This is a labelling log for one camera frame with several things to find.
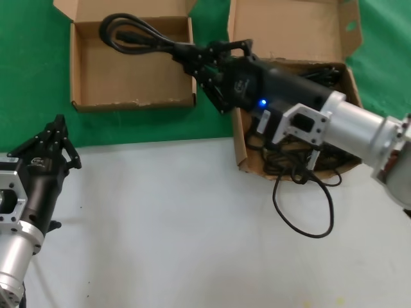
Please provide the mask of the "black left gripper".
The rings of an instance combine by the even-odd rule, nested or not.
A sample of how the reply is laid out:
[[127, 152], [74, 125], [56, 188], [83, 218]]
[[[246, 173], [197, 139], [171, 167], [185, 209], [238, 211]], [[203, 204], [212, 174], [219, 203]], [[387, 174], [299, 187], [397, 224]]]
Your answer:
[[69, 140], [65, 117], [58, 114], [43, 131], [7, 153], [20, 158], [28, 172], [28, 201], [21, 219], [47, 232], [63, 182], [70, 169], [81, 169], [80, 155]]

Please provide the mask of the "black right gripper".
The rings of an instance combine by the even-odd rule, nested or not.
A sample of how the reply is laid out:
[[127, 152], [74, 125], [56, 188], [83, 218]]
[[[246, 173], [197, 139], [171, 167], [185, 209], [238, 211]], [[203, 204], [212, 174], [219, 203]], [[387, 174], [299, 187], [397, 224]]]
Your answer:
[[[174, 61], [188, 63], [185, 73], [194, 77], [221, 114], [238, 107], [248, 112], [254, 108], [266, 108], [282, 101], [292, 106], [301, 103], [320, 110], [333, 91], [311, 80], [249, 57], [253, 40], [234, 42], [215, 41], [207, 46], [176, 43]], [[232, 50], [240, 49], [244, 56], [235, 58], [222, 67], [222, 74], [211, 64], [226, 58]]]

